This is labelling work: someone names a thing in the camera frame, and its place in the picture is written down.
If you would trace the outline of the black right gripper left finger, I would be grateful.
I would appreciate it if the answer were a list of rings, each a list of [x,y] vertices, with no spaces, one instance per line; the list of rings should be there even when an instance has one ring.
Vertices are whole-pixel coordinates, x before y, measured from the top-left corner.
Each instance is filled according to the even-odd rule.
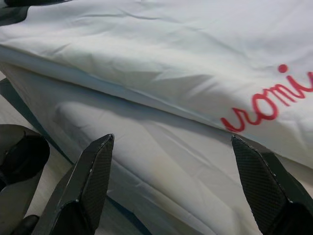
[[[113,134],[94,140],[57,184],[40,217],[42,235],[93,235],[110,178]]]

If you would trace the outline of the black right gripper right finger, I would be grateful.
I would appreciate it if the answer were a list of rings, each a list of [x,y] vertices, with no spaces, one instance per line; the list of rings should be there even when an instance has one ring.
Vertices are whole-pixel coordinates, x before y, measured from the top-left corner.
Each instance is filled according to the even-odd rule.
[[[231,139],[240,181],[254,219],[264,235],[311,235],[313,199],[262,145]]]

